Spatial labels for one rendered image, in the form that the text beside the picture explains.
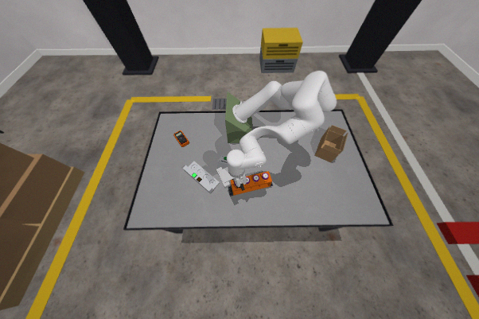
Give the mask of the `orange test tube rack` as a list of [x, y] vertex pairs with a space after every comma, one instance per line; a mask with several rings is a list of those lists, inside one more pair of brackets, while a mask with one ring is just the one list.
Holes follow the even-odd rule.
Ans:
[[[251, 175], [251, 176], [246, 176], [246, 177], [250, 178], [250, 183], [243, 185], [244, 189], [245, 189], [244, 191], [241, 188], [236, 188], [236, 186], [234, 185], [234, 180], [231, 180], [233, 196], [241, 194], [241, 193], [247, 193], [247, 192], [250, 192], [250, 191], [254, 191], [254, 190], [257, 190], [257, 189], [263, 189], [263, 188], [266, 188], [266, 187], [270, 187], [271, 182], [272, 182], [271, 175], [270, 175], [269, 171], [264, 172], [264, 173], [268, 173], [268, 175], [269, 175], [268, 179], [266, 179], [266, 180], [264, 180], [262, 178], [263, 173], [257, 173], [257, 174]], [[253, 181], [253, 177], [255, 175], [259, 176], [259, 181], [257, 181], [257, 182]]]

